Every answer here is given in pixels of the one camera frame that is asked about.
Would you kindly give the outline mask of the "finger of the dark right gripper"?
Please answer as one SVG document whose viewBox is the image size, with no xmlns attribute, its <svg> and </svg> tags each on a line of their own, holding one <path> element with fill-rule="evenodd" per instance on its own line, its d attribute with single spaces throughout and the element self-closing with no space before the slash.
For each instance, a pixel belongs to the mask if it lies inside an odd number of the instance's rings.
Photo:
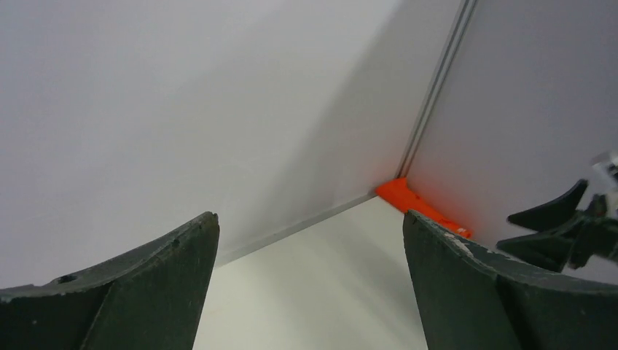
<svg viewBox="0 0 618 350">
<path fill-rule="evenodd" d="M 556 228 L 575 215 L 587 188 L 588 181 L 580 179 L 571 189 L 558 198 L 531 209 L 511 214 L 506 220 L 510 224 L 534 231 Z"/>
<path fill-rule="evenodd" d="M 570 238 L 534 233 L 498 241 L 496 248 L 538 268 L 561 273 L 573 243 Z"/>
</svg>

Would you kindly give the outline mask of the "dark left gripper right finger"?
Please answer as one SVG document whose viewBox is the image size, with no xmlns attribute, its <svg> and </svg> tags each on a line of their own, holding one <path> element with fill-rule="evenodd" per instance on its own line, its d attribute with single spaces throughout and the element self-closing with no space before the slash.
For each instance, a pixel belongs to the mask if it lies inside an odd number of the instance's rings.
<svg viewBox="0 0 618 350">
<path fill-rule="evenodd" d="M 615 349 L 617 286 L 546 271 L 409 211 L 404 252 L 430 349 Z"/>
</svg>

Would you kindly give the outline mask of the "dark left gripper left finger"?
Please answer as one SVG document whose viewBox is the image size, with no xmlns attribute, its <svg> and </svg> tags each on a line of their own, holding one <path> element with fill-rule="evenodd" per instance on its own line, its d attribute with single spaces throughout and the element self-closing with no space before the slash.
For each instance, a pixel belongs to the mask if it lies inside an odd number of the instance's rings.
<svg viewBox="0 0 618 350">
<path fill-rule="evenodd" d="M 219 245 L 205 212 L 51 282 L 1 291 L 3 349 L 191 349 Z"/>
</svg>

